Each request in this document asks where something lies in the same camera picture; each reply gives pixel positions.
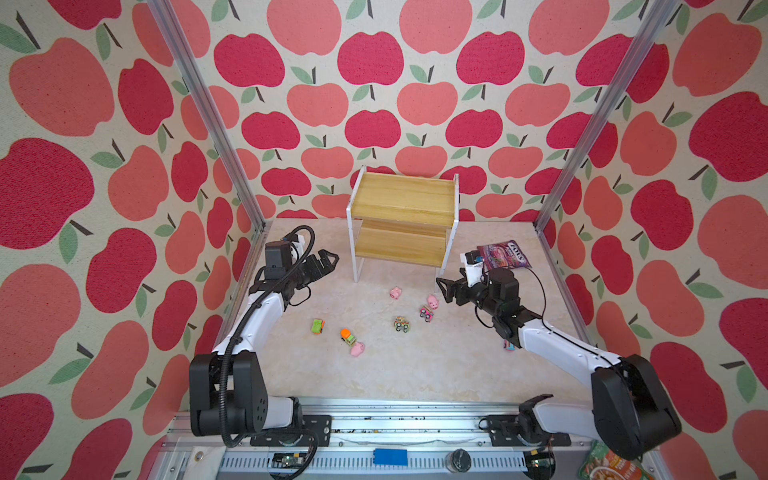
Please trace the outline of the blue tape block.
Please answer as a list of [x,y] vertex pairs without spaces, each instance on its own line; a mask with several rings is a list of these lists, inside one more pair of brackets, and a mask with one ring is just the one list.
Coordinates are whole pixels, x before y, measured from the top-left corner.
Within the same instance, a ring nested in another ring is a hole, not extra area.
[[407,467],[408,451],[405,449],[376,448],[373,451],[373,464],[377,466]]

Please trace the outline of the round black knob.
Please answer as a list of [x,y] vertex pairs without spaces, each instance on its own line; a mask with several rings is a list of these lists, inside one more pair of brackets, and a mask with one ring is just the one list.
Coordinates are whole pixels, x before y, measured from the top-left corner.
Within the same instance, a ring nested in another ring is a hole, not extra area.
[[446,467],[452,473],[467,473],[472,467],[471,455],[464,449],[456,449],[446,457]]

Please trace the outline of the orange green toy truck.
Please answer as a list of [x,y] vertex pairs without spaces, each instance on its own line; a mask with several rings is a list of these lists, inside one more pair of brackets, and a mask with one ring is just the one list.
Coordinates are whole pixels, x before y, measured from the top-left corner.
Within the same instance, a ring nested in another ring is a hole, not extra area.
[[341,339],[350,347],[354,346],[357,342],[356,337],[351,333],[349,329],[342,329],[340,331]]

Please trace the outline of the right aluminium frame post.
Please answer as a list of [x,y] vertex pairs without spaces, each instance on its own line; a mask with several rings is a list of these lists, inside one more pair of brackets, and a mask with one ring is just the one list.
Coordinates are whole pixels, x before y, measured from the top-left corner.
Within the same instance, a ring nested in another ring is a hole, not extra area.
[[575,177],[576,171],[586,159],[589,151],[596,143],[612,112],[620,101],[627,95],[631,81],[651,51],[658,35],[665,28],[669,17],[673,14],[677,1],[655,1],[641,22],[640,28],[631,41],[627,53],[619,64],[617,71],[606,87],[605,93],[597,102],[597,108],[592,113],[576,147],[568,154],[561,174],[557,178],[551,193],[546,197],[542,209],[534,222],[536,234],[544,237],[544,229],[561,203],[562,197]]

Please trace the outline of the green toy car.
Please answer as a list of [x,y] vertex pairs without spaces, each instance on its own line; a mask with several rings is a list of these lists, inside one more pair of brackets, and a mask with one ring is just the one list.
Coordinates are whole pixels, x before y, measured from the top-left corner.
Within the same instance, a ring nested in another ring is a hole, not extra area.
[[323,333],[325,322],[322,319],[314,319],[311,326],[311,332],[315,335]]

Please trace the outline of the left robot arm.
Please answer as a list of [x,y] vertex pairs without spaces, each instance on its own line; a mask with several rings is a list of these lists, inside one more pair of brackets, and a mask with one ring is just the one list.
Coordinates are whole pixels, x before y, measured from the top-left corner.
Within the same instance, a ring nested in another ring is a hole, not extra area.
[[195,355],[189,367],[192,434],[220,436],[230,448],[263,432],[302,434],[300,402],[268,394],[258,353],[295,291],[332,273],[339,256],[322,249],[296,260],[285,252],[268,253],[266,259],[238,323],[212,352]]

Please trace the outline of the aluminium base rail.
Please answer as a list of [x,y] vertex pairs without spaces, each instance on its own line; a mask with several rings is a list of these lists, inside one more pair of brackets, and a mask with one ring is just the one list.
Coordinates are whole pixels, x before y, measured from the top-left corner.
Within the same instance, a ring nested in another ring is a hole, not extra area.
[[[491,433],[485,417],[510,417],[510,403],[420,402],[303,397],[307,418],[326,424],[316,457],[305,479],[456,479],[446,467],[447,455],[466,450],[472,467],[466,479],[524,479],[532,466],[530,447]],[[405,449],[407,467],[373,464],[376,448]],[[278,453],[304,454],[304,446],[265,446],[244,441],[226,449],[218,438],[196,437],[190,416],[179,413],[171,423],[148,473],[151,479],[270,479],[278,474]]]

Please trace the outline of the purple candy bag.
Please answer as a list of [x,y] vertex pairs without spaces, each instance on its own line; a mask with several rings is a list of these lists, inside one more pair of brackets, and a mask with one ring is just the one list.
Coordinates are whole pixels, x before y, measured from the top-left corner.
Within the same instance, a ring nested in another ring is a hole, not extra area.
[[488,272],[496,268],[516,269],[531,266],[530,261],[514,240],[481,245],[477,250]]

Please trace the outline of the pink pig toy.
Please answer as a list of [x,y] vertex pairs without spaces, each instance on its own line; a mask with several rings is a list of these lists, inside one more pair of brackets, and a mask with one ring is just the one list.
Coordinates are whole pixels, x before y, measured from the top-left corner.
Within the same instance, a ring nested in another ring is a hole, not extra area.
[[431,310],[436,310],[439,307],[439,300],[434,294],[430,294],[427,297],[427,305]]
[[362,355],[365,351],[365,344],[363,342],[357,341],[350,349],[350,355],[357,358],[360,355]]

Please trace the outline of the wooden two-tier shelf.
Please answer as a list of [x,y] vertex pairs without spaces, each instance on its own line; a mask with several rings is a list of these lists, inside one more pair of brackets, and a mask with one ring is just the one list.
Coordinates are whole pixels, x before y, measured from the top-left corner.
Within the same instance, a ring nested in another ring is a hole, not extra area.
[[371,172],[356,178],[346,222],[352,278],[367,259],[432,267],[445,272],[459,225],[460,178]]

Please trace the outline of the left aluminium frame post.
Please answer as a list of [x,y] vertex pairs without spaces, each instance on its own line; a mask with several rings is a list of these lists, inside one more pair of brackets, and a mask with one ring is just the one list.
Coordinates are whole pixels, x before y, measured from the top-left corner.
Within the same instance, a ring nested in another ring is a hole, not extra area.
[[246,172],[229,138],[216,102],[200,73],[191,45],[184,34],[172,2],[150,0],[148,4],[159,31],[186,82],[209,137],[233,182],[234,190],[254,225],[254,230],[258,234],[263,234],[267,222],[250,188]]

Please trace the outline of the green pink toy bus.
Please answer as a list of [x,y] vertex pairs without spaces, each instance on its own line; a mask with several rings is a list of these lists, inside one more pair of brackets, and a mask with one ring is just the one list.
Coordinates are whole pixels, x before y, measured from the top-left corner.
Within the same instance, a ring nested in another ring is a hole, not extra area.
[[397,332],[408,333],[410,331],[410,322],[402,316],[396,316],[393,322]]

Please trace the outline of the green snack packet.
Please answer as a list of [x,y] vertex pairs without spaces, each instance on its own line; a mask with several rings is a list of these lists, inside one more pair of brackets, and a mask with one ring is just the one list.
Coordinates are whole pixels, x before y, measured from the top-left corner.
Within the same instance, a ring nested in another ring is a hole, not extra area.
[[626,460],[611,451],[603,442],[593,441],[584,463],[578,471],[581,480],[654,480],[638,462]]

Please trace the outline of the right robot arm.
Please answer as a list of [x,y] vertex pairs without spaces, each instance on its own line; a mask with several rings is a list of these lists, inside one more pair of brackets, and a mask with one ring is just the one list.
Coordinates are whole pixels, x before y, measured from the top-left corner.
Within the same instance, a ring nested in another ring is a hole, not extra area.
[[521,442],[534,446],[554,434],[576,435],[600,440],[621,458],[633,460],[681,434],[679,416],[647,359],[601,350],[547,324],[541,314],[523,306],[510,269],[461,273],[458,280],[437,279],[446,302],[472,304],[488,313],[503,340],[542,357],[591,390],[585,403],[556,402],[550,394],[521,403],[515,419]]

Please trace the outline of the aluminium frame post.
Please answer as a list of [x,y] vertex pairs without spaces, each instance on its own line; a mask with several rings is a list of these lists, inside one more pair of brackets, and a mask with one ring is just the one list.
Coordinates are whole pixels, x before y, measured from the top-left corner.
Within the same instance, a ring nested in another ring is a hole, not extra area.
[[544,237],[544,229],[561,203],[562,197],[575,177],[576,171],[586,159],[589,151],[596,143],[612,112],[620,101],[627,95],[631,81],[651,51],[658,35],[665,28],[669,17],[673,14],[677,1],[655,1],[641,22],[640,28],[631,41],[627,53],[619,64],[617,71],[606,87],[605,93],[597,102],[597,108],[592,113],[576,147],[568,154],[561,174],[557,178],[551,193],[546,197],[542,209],[534,222],[536,234]]
[[150,0],[148,4],[159,31],[186,82],[209,137],[233,182],[234,190],[254,225],[254,230],[258,234],[263,234],[267,222],[250,188],[246,172],[229,138],[216,102],[200,73],[191,45],[184,34],[172,2]]

